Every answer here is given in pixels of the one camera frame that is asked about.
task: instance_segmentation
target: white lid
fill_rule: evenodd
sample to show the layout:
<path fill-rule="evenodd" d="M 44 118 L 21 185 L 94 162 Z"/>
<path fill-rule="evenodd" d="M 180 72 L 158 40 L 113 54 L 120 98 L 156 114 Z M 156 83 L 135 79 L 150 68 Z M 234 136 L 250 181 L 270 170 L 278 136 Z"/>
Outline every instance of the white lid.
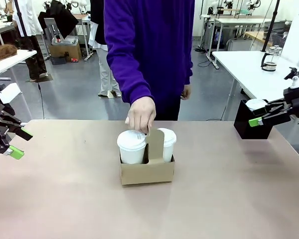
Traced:
<path fill-rule="evenodd" d="M 145 134 L 127 130 L 119 135 L 117 143 L 125 151 L 138 151 L 146 146 Z"/>
<path fill-rule="evenodd" d="M 246 105 L 251 111 L 255 111 L 265 107 L 267 102 L 260 99 L 251 99 L 246 102 Z"/>
<path fill-rule="evenodd" d="M 164 133 L 164 147 L 170 147 L 176 143 L 176 134 L 173 130 L 168 128 L 159 128 L 158 130 L 163 131 Z"/>

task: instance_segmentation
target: white pants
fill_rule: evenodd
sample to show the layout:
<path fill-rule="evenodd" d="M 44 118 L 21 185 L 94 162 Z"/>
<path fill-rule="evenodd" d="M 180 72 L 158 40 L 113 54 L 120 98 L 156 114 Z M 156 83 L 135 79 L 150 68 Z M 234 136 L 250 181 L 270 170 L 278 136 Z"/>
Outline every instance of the white pants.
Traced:
<path fill-rule="evenodd" d="M 100 64 L 100 77 L 101 77 L 101 91 L 100 94 L 107 96 L 108 91 L 115 91 L 120 93 L 120 87 L 117 81 L 114 79 L 113 72 L 111 71 L 109 64 L 106 60 L 108 52 L 102 48 L 96 49 L 99 56 Z"/>

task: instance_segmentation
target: paper coffee cup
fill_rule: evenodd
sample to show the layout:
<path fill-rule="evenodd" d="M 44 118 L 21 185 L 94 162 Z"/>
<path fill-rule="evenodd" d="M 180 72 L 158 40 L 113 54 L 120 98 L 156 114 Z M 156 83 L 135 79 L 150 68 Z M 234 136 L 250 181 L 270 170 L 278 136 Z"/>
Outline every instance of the paper coffee cup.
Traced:
<path fill-rule="evenodd" d="M 145 134 L 135 130 L 122 132 L 117 140 L 121 160 L 127 164 L 141 164 L 146 146 Z"/>
<path fill-rule="evenodd" d="M 259 99 L 251 99 L 246 102 L 246 106 L 251 110 L 255 111 L 261 109 L 267 105 L 267 102 Z"/>
<path fill-rule="evenodd" d="M 171 162 L 171 157 L 173 156 L 174 144 L 176 143 L 176 134 L 173 130 L 167 128 L 159 128 L 158 130 L 164 133 L 164 151 L 163 158 L 164 162 Z"/>

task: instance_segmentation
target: brown fur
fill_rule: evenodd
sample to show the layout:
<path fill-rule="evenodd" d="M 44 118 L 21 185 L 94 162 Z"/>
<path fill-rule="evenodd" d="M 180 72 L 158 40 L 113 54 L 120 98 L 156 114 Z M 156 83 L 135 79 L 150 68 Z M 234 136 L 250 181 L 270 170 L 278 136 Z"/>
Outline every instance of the brown fur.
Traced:
<path fill-rule="evenodd" d="M 12 45 L 0 46 L 0 60 L 16 55 L 17 48 Z"/>

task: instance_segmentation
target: cardboard handle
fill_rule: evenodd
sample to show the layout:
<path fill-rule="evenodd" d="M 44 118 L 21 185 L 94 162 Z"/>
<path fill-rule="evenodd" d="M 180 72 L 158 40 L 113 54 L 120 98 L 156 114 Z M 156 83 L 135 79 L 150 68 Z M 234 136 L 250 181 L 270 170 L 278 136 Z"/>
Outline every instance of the cardboard handle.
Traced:
<path fill-rule="evenodd" d="M 148 144 L 149 164 L 164 163 L 164 133 L 151 128 L 146 136 L 146 143 Z"/>

